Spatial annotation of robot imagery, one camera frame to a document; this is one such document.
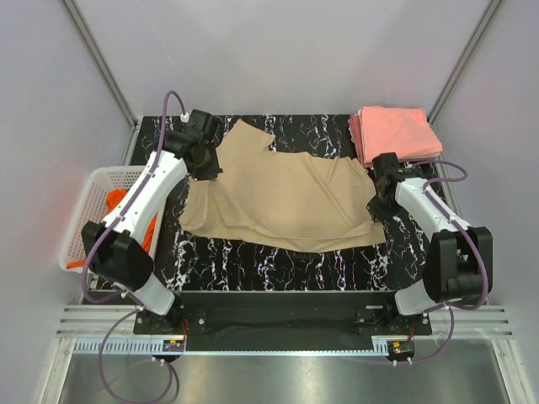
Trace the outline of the beige t shirt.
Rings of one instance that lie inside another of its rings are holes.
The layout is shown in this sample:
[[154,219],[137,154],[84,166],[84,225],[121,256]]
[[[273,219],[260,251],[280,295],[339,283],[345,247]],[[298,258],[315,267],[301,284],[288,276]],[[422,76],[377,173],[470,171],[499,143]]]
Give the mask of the beige t shirt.
[[383,225],[366,209],[375,190],[357,160],[272,151],[273,140],[239,120],[216,149],[217,179],[190,180],[181,228],[299,253],[386,241]]

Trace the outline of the white plastic laundry basket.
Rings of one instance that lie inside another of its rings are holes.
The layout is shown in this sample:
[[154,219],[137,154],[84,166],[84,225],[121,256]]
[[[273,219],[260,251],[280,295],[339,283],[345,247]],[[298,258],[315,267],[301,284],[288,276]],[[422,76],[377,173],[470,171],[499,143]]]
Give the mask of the white plastic laundry basket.
[[88,222],[100,223],[127,194],[144,166],[112,166],[94,170],[88,177],[62,244],[59,266],[80,274],[86,258],[82,228]]

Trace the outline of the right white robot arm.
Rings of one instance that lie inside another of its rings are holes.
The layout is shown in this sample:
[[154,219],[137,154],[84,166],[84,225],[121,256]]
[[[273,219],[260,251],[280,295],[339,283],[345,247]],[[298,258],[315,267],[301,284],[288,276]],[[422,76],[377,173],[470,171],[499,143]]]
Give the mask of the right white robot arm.
[[461,182],[459,178],[426,178],[415,163],[404,167],[394,152],[375,157],[375,196],[366,208],[375,221],[391,221],[405,210],[429,239],[422,279],[397,291],[395,305],[382,313],[383,326],[392,333],[404,332],[413,316],[442,306],[475,311],[483,306],[493,288],[494,239],[485,226],[473,226],[454,212],[432,185]]

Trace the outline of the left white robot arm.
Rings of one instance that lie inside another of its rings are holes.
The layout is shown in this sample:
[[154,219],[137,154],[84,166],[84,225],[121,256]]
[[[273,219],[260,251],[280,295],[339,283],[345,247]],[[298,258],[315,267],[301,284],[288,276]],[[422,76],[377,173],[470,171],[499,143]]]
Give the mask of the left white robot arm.
[[175,294],[154,273],[154,262],[142,243],[147,228],[171,191],[186,177],[217,179],[222,172],[214,137],[222,133],[219,117],[195,109],[177,130],[165,130],[140,176],[119,204],[99,223],[82,228],[84,270],[131,293],[152,312],[152,323],[165,333],[181,325],[173,307]]

